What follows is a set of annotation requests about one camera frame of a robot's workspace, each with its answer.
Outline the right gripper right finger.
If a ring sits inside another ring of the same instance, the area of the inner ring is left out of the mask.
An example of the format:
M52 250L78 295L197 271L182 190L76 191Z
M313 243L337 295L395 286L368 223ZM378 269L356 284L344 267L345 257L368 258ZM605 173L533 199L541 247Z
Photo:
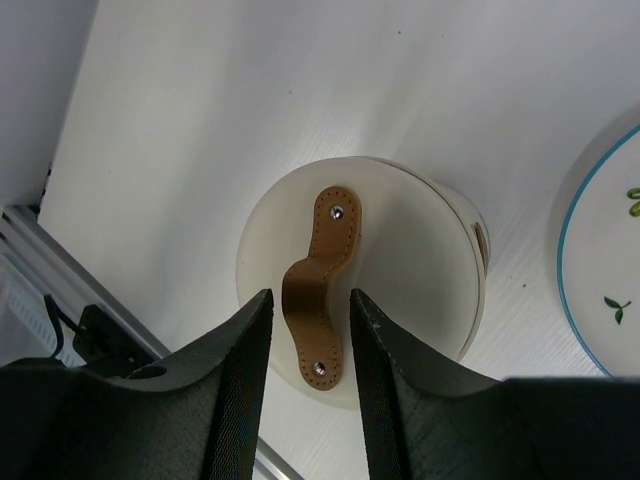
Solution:
M635 479L635 378L498 381L440 354L363 291L350 328L373 479Z

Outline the white lid with wooden handle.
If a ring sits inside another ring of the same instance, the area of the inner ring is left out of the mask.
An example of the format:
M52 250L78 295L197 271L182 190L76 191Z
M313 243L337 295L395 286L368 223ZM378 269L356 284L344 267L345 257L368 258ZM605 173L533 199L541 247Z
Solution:
M389 160L343 157L287 174L258 201L236 260L240 301L274 296L271 367L324 404L356 409L349 297L456 360L477 307L469 237L433 181Z

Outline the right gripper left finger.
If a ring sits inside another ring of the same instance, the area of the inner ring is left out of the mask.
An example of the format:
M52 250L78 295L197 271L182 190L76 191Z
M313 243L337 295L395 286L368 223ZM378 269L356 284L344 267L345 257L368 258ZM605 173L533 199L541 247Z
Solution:
M262 290L125 378L24 359L1 370L5 479L248 479L273 325Z

